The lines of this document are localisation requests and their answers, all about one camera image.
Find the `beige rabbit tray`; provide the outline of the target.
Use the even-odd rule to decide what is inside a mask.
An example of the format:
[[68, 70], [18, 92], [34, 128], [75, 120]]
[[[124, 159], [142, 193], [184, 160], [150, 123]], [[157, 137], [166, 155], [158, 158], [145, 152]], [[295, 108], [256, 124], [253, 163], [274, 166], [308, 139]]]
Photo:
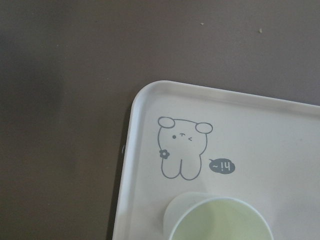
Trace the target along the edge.
[[156, 81], [130, 114], [115, 240], [163, 240], [169, 202], [185, 192], [237, 198], [276, 240], [320, 237], [320, 108]]

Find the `cream white cup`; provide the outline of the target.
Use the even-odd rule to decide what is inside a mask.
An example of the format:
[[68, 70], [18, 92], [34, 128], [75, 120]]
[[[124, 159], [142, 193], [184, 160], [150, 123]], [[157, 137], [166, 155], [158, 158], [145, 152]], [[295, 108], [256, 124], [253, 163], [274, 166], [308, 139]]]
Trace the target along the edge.
[[163, 216], [166, 240], [272, 240], [263, 216], [248, 203], [225, 196], [185, 192]]

